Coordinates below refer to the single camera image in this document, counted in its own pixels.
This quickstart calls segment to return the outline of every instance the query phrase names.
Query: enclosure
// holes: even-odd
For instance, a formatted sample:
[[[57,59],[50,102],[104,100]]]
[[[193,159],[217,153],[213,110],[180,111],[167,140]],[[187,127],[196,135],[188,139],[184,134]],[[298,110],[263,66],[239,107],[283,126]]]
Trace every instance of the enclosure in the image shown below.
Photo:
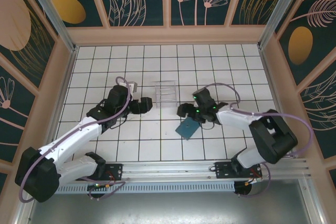
[[[335,222],[335,0],[0,3],[2,223]],[[86,195],[91,183],[74,181],[47,202],[21,203],[14,180],[23,151],[75,127],[119,76],[136,82],[133,98],[150,97],[153,108],[118,119],[67,161],[95,152],[122,166],[123,189],[96,202]],[[175,99],[161,101],[157,82]],[[177,107],[215,82],[239,93],[235,108],[275,109],[313,129],[304,152],[269,164],[270,175],[261,169],[266,181],[251,194],[271,184],[259,198],[238,197],[237,180],[210,169],[255,146],[250,130],[207,122],[189,140],[175,131],[184,121]],[[227,87],[208,89],[216,102],[239,102]],[[305,125],[285,121],[296,150],[306,148]]]

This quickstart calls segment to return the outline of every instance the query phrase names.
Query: white tiled floor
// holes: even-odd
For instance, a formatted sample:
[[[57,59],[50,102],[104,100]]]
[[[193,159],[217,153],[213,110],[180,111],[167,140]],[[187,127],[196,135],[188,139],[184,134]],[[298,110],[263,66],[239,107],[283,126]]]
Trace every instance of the white tiled floor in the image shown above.
[[[164,45],[81,47],[69,84],[57,136],[66,133],[106,98],[115,78],[138,83],[134,98],[149,96],[155,102],[154,81],[174,80],[179,102],[192,102],[192,93],[206,84],[234,85],[250,111],[274,109],[268,81],[256,45]],[[234,92],[209,87],[215,100],[236,101]],[[157,109],[128,116],[120,127],[91,140],[75,158],[93,151],[108,162],[181,161],[231,158],[254,144],[250,132],[230,126],[199,128],[190,140],[175,129],[181,123],[177,108]]]

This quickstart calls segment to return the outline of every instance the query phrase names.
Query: leaf illustration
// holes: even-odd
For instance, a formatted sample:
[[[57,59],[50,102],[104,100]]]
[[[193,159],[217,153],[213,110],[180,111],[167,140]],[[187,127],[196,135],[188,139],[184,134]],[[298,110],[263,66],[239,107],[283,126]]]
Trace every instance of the leaf illustration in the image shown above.
[[[110,0],[108,17],[112,26],[142,26],[146,17],[146,1]]]
[[[336,0],[315,1],[306,16],[310,26],[327,27],[336,18]]]
[[[110,0],[109,21],[113,26],[119,26],[120,24],[120,10],[116,0]]]
[[[336,72],[327,80],[307,87],[302,101],[315,130],[336,128]]]

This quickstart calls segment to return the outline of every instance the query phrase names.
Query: white robotic arm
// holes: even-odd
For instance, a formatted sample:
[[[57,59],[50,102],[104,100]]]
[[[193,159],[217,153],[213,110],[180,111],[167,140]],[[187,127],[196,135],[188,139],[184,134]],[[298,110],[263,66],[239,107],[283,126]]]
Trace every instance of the white robotic arm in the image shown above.
[[[101,177],[105,171],[105,160],[96,153],[87,153],[71,162],[66,162],[66,160],[90,140],[114,126],[118,118],[126,118],[129,113],[143,114],[150,111],[153,106],[152,99],[141,98],[141,102],[133,100],[133,91],[136,91],[137,85],[129,82],[129,86],[131,100],[122,112],[121,108],[125,106],[128,96],[128,89],[124,83],[114,86],[108,98],[92,108],[87,116],[69,132],[38,150],[32,147],[25,150],[20,160],[15,183],[21,185],[27,171],[43,155],[45,155],[44,158],[35,167],[33,166],[24,184],[24,189],[39,202],[49,199],[59,186],[73,180],[91,175]]]
[[[295,135],[280,116],[238,113],[227,106],[227,103],[216,104],[206,88],[194,92],[193,97],[196,105],[181,104],[177,111],[179,116],[185,118],[187,115],[196,122],[196,126],[198,126],[197,123],[209,121],[251,131],[256,146],[240,151],[231,159],[232,168],[237,174],[263,162],[277,163],[298,143]],[[277,113],[275,110],[269,110],[269,112]]]

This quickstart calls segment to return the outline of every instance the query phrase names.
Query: purple cable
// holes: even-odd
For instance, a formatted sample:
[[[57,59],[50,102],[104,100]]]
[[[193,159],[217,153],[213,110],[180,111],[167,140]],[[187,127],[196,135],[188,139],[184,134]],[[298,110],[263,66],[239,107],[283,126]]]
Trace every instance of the purple cable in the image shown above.
[[[257,193],[257,194],[253,194],[253,195],[238,194],[238,196],[242,196],[244,198],[254,198],[254,197],[259,197],[260,195],[264,194],[268,190],[268,188],[271,184],[271,171],[269,170],[268,166],[265,163],[261,163],[261,164],[266,167],[267,172],[268,172],[268,182],[267,182],[267,186],[265,187],[265,189],[263,191]]]
[[[90,179],[90,178],[87,178],[87,177],[82,177],[81,179],[84,179],[86,181],[89,181],[89,182],[93,182],[93,183],[97,183],[97,184],[104,184],[104,185],[110,185],[110,186],[114,186],[114,185],[120,185],[118,186],[115,190],[113,190],[112,192],[108,193],[108,194],[104,194],[103,196],[97,198],[96,200],[97,201],[100,201],[102,199],[106,199],[110,196],[112,196],[113,194],[116,193],[116,191],[118,191],[121,187],[123,187],[126,182],[125,181],[120,181],[120,182],[105,182],[105,181],[102,181],[102,180],[93,180],[93,179]],[[91,200],[93,200],[93,196],[91,195],[92,191],[94,190],[94,187],[91,188],[91,190],[89,191],[89,197],[91,198]]]
[[[252,116],[283,116],[283,117],[287,117],[287,118],[296,119],[296,120],[300,121],[301,123],[303,123],[308,128],[308,130],[309,130],[309,141],[308,141],[308,143],[302,149],[297,150],[295,152],[292,152],[289,156],[298,155],[299,153],[306,151],[311,146],[311,144],[313,142],[314,131],[313,131],[312,127],[305,120],[299,118],[298,116],[291,115],[291,114],[284,114],[284,113],[255,113],[255,112],[247,112],[247,111],[242,111],[242,110],[235,109],[233,107],[233,105],[235,105],[235,104],[238,105],[240,103],[240,101],[241,101],[240,95],[237,92],[237,90],[235,90],[235,88],[231,87],[230,85],[225,84],[225,83],[221,83],[221,82],[216,82],[216,83],[209,84],[209,85],[205,86],[205,88],[207,88],[209,86],[216,86],[216,85],[226,86],[226,87],[232,89],[236,93],[236,95],[237,95],[237,102],[233,102],[233,103],[230,104],[230,109],[232,109],[232,111],[234,111],[234,112],[237,112],[237,113],[240,113],[240,114],[243,114],[243,115],[252,115]],[[270,172],[268,166],[265,163],[262,163],[262,164],[266,167],[267,172],[268,172],[268,183],[267,183],[266,188],[262,192],[254,194],[254,195],[240,195],[240,196],[245,197],[245,198],[254,198],[254,197],[258,197],[258,196],[262,195],[264,192],[266,192],[268,190],[268,188],[269,188],[269,186],[271,184],[271,172]]]
[[[286,118],[293,118],[293,119],[296,119],[296,120],[300,121],[301,123],[303,123],[309,130],[309,141],[302,149],[299,149],[295,152],[292,152],[291,154],[289,154],[289,156],[295,156],[295,155],[298,155],[302,152],[305,152],[311,146],[311,144],[313,142],[314,131],[313,131],[312,127],[305,120],[301,119],[298,116],[291,115],[291,114],[285,114],[285,113],[258,113],[258,112],[247,112],[247,111],[242,111],[242,110],[235,109],[233,107],[233,105],[235,105],[235,104],[238,105],[238,103],[240,103],[240,101],[241,101],[240,95],[237,92],[237,90],[235,90],[235,88],[231,87],[230,85],[225,84],[225,83],[221,83],[221,82],[209,84],[209,85],[205,86],[205,88],[207,88],[209,86],[216,86],[216,85],[226,86],[226,87],[232,89],[236,93],[237,102],[233,102],[233,103],[230,104],[230,109],[232,109],[232,111],[234,111],[234,112],[244,114],[244,115],[252,115],[252,116],[281,116],[281,117],[286,117]]]
[[[77,133],[78,131],[81,131],[82,129],[84,129],[84,128],[90,126],[90,125],[96,124],[96,123],[103,123],[103,122],[106,122],[106,121],[110,121],[110,120],[116,118],[118,115],[120,115],[120,114],[127,108],[128,103],[129,103],[130,100],[131,100],[131,88],[130,88],[129,83],[126,81],[125,78],[120,77],[120,76],[116,77],[116,83],[117,83],[117,84],[119,84],[118,79],[121,79],[121,80],[126,84],[127,89],[128,89],[128,94],[127,94],[127,98],[126,98],[126,103],[125,103],[125,105],[121,108],[121,110],[120,110],[117,114],[115,114],[115,115],[113,115],[113,116],[111,116],[111,117],[109,117],[109,118],[102,119],[102,120],[99,120],[99,121],[96,121],[96,122],[90,122],[90,123],[84,124],[83,126],[81,126],[81,127],[77,128],[77,129],[75,129],[74,131],[68,133],[68,134],[65,135],[60,141],[58,141],[52,148],[50,148],[50,149],[47,150],[45,153],[43,153],[43,154],[41,155],[41,157],[39,157],[39,158],[38,158],[38,159],[31,165],[31,167],[28,169],[26,175],[24,176],[24,178],[23,178],[23,180],[22,180],[22,182],[21,182],[21,185],[20,185],[20,191],[19,191],[19,200],[20,200],[22,203],[28,203],[28,202],[31,202],[32,200],[34,200],[33,197],[30,198],[30,199],[24,199],[24,198],[23,198],[23,190],[24,190],[24,186],[25,186],[25,184],[26,184],[26,182],[27,182],[27,179],[28,179],[29,175],[31,174],[31,172],[33,171],[33,169],[35,168],[35,166],[36,166],[36,165],[37,165],[37,164],[38,164],[44,157],[46,157],[50,152],[52,152],[53,149],[55,149],[58,145],[60,145],[61,143],[63,143],[66,139],[68,139],[69,137],[71,137],[72,135],[74,135],[75,133]]]

